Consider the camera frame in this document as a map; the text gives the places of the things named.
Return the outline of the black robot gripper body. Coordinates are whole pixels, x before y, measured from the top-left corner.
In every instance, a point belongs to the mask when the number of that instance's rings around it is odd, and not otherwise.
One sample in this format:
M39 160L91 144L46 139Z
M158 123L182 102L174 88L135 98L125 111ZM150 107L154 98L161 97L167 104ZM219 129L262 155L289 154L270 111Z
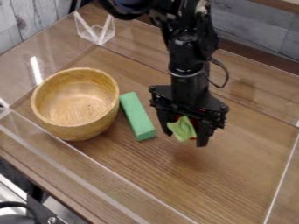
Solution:
M215 125L215 129L223 129L227 120L230 106L221 101L209 90L205 91L199 98L193 94L181 93L181 97L174 96L171 85L157 85L150 87L153 99L151 106L158 109L166 109L174 113L174 121L181 116L189 116L194 123L195 129L201 119L209 119Z

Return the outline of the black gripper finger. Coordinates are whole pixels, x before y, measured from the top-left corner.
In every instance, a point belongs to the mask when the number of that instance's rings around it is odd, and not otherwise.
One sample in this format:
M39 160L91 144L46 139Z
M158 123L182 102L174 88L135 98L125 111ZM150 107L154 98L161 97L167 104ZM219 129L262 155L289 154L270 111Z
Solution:
M215 125L211 120L201 119L197 126L197 146L206 147L215 131Z
M174 112L159 108L157 110L157 114L158 114L158 119L162 125L163 132L170 137L174 134L174 132L170 130L167 123L174 122Z

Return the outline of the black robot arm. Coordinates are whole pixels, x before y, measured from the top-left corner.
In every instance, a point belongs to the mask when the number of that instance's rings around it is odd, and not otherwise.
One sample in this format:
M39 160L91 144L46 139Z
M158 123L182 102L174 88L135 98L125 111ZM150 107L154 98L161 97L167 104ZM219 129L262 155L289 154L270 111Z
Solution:
M215 130L222 129L230 106L210 91L213 57L219 49L219 35L211 19L211 0L98 0L115 18L133 20L149 15L159 27L170 54L169 85L150 87L151 106L163 132L173 126L191 124L197 145L205 147Z

